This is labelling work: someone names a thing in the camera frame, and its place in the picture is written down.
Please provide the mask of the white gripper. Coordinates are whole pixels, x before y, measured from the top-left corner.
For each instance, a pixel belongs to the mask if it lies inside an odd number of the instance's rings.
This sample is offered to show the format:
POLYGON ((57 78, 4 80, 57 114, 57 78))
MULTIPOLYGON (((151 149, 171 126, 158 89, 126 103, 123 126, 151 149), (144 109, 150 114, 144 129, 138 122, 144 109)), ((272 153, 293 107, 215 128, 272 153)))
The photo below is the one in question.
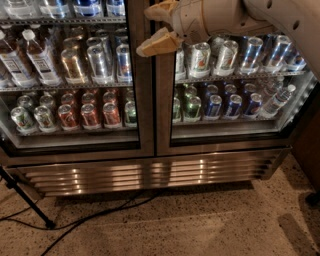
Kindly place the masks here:
POLYGON ((208 41, 214 22, 213 7, 214 0, 180 0, 179 3, 177 0, 163 0, 146 8, 145 16, 158 22, 170 22, 173 13, 175 32, 170 32, 166 27, 161 28, 145 40, 136 49, 136 53, 141 57, 151 57, 175 52, 183 42, 182 39, 186 42, 208 41))

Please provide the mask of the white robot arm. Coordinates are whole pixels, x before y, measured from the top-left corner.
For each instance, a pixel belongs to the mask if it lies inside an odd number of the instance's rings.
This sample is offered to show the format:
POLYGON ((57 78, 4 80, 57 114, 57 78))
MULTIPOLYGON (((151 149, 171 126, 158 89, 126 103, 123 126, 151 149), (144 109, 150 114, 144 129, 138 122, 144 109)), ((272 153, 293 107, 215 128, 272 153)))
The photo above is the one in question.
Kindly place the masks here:
POLYGON ((165 22, 138 48, 141 57, 171 53, 182 42, 197 44, 216 34, 287 35, 320 79, 320 0, 165 0, 144 10, 165 22))

